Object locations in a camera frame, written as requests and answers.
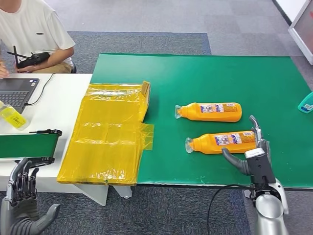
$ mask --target green mat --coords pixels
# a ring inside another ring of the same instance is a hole
[[[0,135],[0,160],[53,157],[58,138],[57,134]]]
[[[290,57],[100,54],[91,83],[152,85],[145,123],[153,150],[141,158],[139,184],[249,184],[222,155],[188,154],[186,137],[250,130],[254,115],[271,142],[272,167],[284,187],[313,187],[312,114],[297,106],[310,92]],[[176,104],[238,102],[237,123],[174,118]]]

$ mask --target carpet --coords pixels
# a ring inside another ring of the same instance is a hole
[[[76,42],[73,61],[79,73],[92,73],[101,52],[210,54],[205,33],[69,34]],[[8,67],[14,61],[2,55]],[[207,209],[215,191],[137,186],[133,197],[124,199],[109,187],[105,207],[82,194],[38,193],[38,198],[41,214],[54,203],[61,205],[58,218],[44,235],[206,235]],[[222,190],[210,217],[210,234],[250,235],[241,190]]]
[[[78,73],[93,73],[100,53],[210,55],[206,33],[69,32],[76,43],[72,61]],[[14,57],[2,47],[10,72]]]

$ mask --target robotic hand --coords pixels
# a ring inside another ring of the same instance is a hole
[[[23,158],[11,172],[1,207],[1,235],[39,235],[57,217],[60,205],[54,204],[39,218],[35,189],[35,175],[39,169],[35,168],[29,177],[31,165]]]
[[[265,140],[258,122],[251,115],[256,148],[244,153],[245,160],[240,160],[223,148],[223,156],[244,175],[250,175],[253,189],[250,198],[256,209],[257,235],[288,235],[284,223],[284,214],[288,214],[286,194],[281,182],[272,170],[269,142]]]

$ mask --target robotic thumb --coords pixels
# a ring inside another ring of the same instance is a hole
[[[60,211],[60,204],[53,204],[48,209],[47,214],[45,214],[44,216],[37,221],[33,222],[30,226],[29,234],[30,235],[41,234],[42,231],[44,231],[44,229],[52,224],[52,222],[54,222],[57,217],[57,215],[59,214],[59,211]]]

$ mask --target plastic bottle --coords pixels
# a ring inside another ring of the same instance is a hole
[[[198,121],[236,122],[241,118],[241,106],[238,103],[192,103],[187,106],[175,106],[175,117]]]
[[[298,109],[304,112],[304,113],[309,113],[313,110],[313,92],[307,95],[304,98],[299,106]]]
[[[199,138],[186,140],[188,153],[199,151],[205,154],[222,153],[226,147],[231,153],[244,153],[256,148],[253,131],[239,131],[219,134],[205,134]]]
[[[29,122],[17,112],[11,105],[4,104],[0,101],[0,117],[5,119],[9,124],[17,128],[19,131],[23,131],[29,126]]]

